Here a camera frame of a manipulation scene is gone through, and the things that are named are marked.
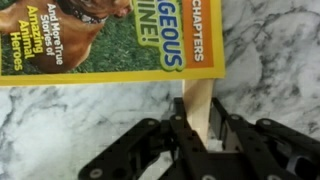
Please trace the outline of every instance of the brown dog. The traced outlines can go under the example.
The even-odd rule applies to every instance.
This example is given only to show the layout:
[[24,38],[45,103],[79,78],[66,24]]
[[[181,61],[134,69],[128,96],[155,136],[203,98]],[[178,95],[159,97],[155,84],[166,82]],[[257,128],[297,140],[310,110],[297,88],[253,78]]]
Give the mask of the brown dog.
[[11,36],[16,70],[22,70],[25,58],[44,73],[65,73],[88,57],[91,43],[109,16],[131,12],[130,1],[17,0],[0,11],[0,32]]

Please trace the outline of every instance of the marble countertop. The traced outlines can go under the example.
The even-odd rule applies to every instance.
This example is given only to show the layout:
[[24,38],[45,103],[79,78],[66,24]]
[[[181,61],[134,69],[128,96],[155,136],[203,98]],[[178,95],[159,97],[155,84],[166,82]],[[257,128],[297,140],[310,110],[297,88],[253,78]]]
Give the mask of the marble countertop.
[[[227,77],[215,96],[250,122],[275,119],[320,140],[320,1],[222,1]],[[0,180],[75,180],[136,122],[168,114],[174,97],[180,81],[2,87]]]

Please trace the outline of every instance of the book cover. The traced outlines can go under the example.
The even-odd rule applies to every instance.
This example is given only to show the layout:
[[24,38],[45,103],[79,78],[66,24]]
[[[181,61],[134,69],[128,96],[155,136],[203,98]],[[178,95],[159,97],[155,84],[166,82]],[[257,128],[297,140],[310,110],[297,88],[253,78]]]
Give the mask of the book cover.
[[221,0],[3,0],[0,85],[225,75]]

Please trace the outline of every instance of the wooden stick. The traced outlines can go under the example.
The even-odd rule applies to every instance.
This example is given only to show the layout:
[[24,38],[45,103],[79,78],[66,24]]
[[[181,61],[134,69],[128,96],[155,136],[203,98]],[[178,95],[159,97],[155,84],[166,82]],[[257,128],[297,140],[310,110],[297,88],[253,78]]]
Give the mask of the wooden stick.
[[184,80],[182,89],[188,122],[206,147],[213,85],[214,79]]

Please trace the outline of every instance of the green grass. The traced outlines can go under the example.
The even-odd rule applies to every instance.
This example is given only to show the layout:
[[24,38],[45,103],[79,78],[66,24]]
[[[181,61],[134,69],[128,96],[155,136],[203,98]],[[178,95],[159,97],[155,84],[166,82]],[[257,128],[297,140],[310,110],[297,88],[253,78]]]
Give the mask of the green grass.
[[[15,0],[1,0],[0,9]],[[9,38],[2,36],[2,75],[41,74],[27,61],[23,72],[14,71]],[[161,69],[156,48],[141,48],[135,33],[134,15],[124,19],[110,17],[92,44],[87,60],[70,73],[118,72]]]

